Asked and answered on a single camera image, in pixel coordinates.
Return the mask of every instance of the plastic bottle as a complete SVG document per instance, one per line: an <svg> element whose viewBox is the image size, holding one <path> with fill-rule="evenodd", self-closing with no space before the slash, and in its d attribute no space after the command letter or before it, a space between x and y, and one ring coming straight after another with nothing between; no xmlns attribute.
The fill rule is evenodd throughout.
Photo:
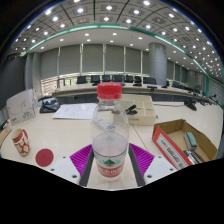
<svg viewBox="0 0 224 224"><path fill-rule="evenodd" d="M120 83L105 82L97 86L99 104L91 125L93 152L100 176L117 180L122 171L129 139L126 112L120 104Z"/></svg>

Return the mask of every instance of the mug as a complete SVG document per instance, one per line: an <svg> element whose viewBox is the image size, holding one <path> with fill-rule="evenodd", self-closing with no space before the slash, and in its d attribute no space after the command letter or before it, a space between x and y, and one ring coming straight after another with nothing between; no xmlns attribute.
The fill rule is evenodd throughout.
<svg viewBox="0 0 224 224"><path fill-rule="evenodd" d="M28 135L24 129L16 129L12 135L13 143L21 156L26 156L30 151Z"/></svg>

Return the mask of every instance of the red object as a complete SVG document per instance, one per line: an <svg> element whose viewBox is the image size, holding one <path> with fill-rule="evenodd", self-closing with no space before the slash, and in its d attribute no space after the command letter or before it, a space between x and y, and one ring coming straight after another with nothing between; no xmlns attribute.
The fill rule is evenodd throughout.
<svg viewBox="0 0 224 224"><path fill-rule="evenodd" d="M50 149L41 149L36 154L36 162L39 166L45 167L51 164L54 155Z"/></svg>
<svg viewBox="0 0 224 224"><path fill-rule="evenodd" d="M116 82L105 82L97 85L99 99L117 100L121 98L122 85Z"/></svg>

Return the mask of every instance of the paper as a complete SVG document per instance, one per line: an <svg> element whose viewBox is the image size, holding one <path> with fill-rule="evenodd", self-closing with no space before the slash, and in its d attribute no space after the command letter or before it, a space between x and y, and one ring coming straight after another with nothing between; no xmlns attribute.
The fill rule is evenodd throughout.
<svg viewBox="0 0 224 224"><path fill-rule="evenodd" d="M53 115L53 118L92 119L97 104L63 104Z"/></svg>

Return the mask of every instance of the cardboard box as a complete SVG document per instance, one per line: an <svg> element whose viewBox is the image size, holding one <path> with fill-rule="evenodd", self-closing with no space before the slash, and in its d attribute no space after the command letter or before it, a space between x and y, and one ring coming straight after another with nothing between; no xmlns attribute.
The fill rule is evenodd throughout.
<svg viewBox="0 0 224 224"><path fill-rule="evenodd" d="M127 115L129 124L133 125L154 125L156 114L151 96L122 94L121 105L127 110L132 105L136 105L135 115Z"/></svg>
<svg viewBox="0 0 224 224"><path fill-rule="evenodd" d="M217 148L207 136L192 127L186 120L174 120L154 125L152 140L160 149L167 160L178 170L192 165L187 156L183 153L188 150L184 133L191 132L197 142L196 152L205 160L215 160Z"/></svg>
<svg viewBox="0 0 224 224"><path fill-rule="evenodd" d="M10 126L8 124L6 124L5 128L0 133L0 148L1 148L3 141L5 140L5 138L11 131L12 131L12 129L10 128Z"/></svg>
<svg viewBox="0 0 224 224"><path fill-rule="evenodd" d="M33 89L24 90L6 101L11 125L36 116L37 99Z"/></svg>

